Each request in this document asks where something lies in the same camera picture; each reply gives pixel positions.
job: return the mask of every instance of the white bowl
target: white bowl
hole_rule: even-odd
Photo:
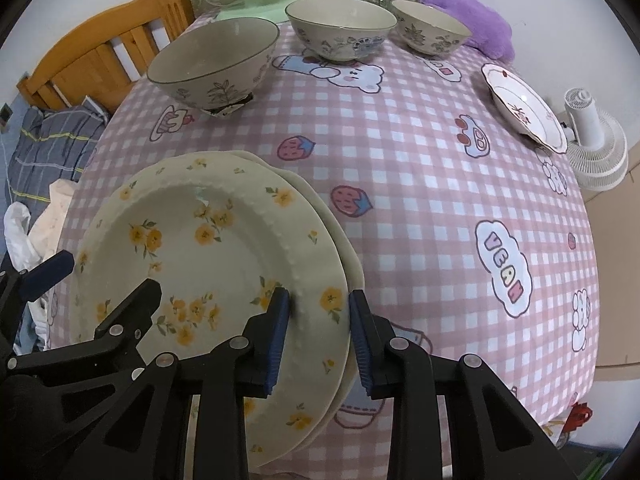
[[[260,18],[209,23],[162,49],[146,76],[188,107],[219,111],[264,78],[279,36],[275,23]]]
[[[370,56],[397,22],[388,10],[362,0],[298,0],[285,12],[300,41],[332,61]]]
[[[446,12],[418,2],[394,0],[396,31],[407,44],[423,54],[451,54],[471,31]]]

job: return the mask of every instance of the wooden headboard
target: wooden headboard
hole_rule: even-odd
[[[169,41],[193,23],[190,0],[133,0],[88,19],[53,46],[33,74],[17,85],[30,105],[61,110],[85,96],[114,112],[133,83],[111,46],[120,38],[136,69],[143,75],[158,46],[148,28],[160,19]]]

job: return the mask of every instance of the tablecloth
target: tablecloth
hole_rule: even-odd
[[[375,313],[434,354],[480,355],[539,423],[563,412],[593,381],[599,308],[567,158],[508,127],[480,72],[489,60],[474,49],[429,60],[392,34],[366,63],[336,65],[280,28],[254,101],[226,120],[179,105],[145,77],[135,85],[84,171],[60,249],[75,253],[101,204],[142,168],[248,150],[300,174],[334,211]],[[55,346],[74,339],[69,307],[63,282],[50,313]],[[311,446],[262,472],[383,478],[391,423],[392,402],[356,386]]]

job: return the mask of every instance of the wall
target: wall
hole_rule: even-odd
[[[640,380],[595,381],[580,402],[593,416],[572,434],[572,442],[597,447],[625,447],[640,422]]]
[[[0,49],[0,106],[17,95],[15,84],[31,72],[66,33],[88,18],[131,0],[33,0]]]
[[[480,0],[513,28],[514,67],[558,113],[585,86],[640,140],[640,56],[604,0]]]

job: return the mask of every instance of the purple fluffy cushion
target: purple fluffy cushion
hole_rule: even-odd
[[[495,10],[478,0],[420,0],[428,6],[446,12],[464,23],[472,35],[465,44],[491,58],[511,62],[515,51],[511,44],[511,26]]]

